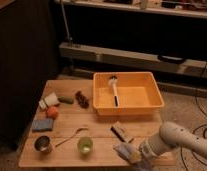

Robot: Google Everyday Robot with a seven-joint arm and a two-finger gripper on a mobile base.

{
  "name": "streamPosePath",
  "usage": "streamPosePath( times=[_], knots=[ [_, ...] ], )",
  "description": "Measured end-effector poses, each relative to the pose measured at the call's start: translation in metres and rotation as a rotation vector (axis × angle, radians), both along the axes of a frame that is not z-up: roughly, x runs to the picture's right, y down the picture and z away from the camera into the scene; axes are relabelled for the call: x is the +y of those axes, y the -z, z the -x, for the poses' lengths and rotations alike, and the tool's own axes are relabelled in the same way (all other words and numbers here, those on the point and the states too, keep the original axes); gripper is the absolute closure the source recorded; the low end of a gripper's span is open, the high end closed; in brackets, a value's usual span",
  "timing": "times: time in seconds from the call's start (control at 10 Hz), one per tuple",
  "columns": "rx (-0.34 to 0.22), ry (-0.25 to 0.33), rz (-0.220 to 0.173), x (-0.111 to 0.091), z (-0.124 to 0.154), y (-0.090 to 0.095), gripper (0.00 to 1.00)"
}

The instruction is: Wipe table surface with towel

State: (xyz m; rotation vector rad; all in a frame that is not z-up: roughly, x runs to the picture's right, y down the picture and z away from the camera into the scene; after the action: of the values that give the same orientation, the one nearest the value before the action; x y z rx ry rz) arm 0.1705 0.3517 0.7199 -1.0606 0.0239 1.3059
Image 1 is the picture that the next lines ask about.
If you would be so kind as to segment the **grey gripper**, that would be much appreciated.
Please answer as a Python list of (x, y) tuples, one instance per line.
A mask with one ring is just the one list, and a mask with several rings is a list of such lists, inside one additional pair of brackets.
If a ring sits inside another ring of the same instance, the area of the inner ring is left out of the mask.
[(140, 146), (139, 151), (141, 153), (141, 164), (143, 167), (151, 167), (151, 160), (157, 157), (156, 153), (151, 148), (149, 142), (144, 140)]

